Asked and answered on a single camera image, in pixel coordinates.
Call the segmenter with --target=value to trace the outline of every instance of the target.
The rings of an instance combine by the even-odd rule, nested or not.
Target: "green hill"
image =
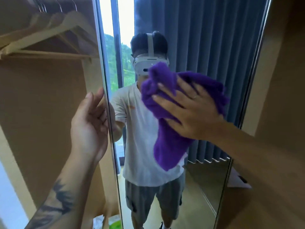
[[[108,65],[110,71],[111,91],[114,92],[118,89],[114,38],[109,34],[105,34],[105,42],[106,42],[106,52],[107,52],[107,59],[108,59]],[[124,86],[129,86],[135,82],[135,71],[130,62],[130,55],[132,54],[132,50],[127,45],[121,44],[121,52],[122,52]]]

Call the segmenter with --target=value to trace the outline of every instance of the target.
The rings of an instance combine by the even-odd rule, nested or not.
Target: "microfiber cloth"
[[[158,138],[153,150],[157,163],[165,171],[174,168],[179,163],[188,147],[194,141],[193,139],[182,137],[174,131],[164,118],[174,119],[177,122],[179,122],[179,120],[152,99],[152,95],[158,94],[179,105],[166,93],[162,92],[157,85],[158,83],[162,83],[176,95],[176,90],[182,91],[177,84],[177,75],[191,86],[192,82],[203,86],[214,99],[220,114],[224,114],[224,107],[229,102],[229,99],[224,96],[223,84],[205,75],[190,71],[173,73],[169,70],[167,65],[162,62],[157,63],[149,69],[149,78],[141,85],[142,101],[159,121]]]

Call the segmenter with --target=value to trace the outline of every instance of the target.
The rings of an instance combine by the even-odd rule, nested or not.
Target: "green packet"
[[[122,229],[120,215],[111,216],[108,219],[109,229]]]

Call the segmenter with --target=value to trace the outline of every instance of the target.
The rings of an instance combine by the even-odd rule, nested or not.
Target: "sky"
[[[117,0],[119,9],[119,24],[121,43],[130,47],[130,41],[135,34],[134,0]],[[113,36],[110,0],[100,0],[104,34]]]

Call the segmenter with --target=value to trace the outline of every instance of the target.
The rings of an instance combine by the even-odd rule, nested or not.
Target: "black hair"
[[[152,33],[152,40],[153,40],[153,49],[155,54],[167,54],[167,41],[164,35],[162,35],[158,31],[154,31]],[[130,42],[132,48],[132,55],[135,52],[140,51],[139,54],[146,54],[148,53],[148,42],[147,42],[147,34],[139,33],[132,37]]]

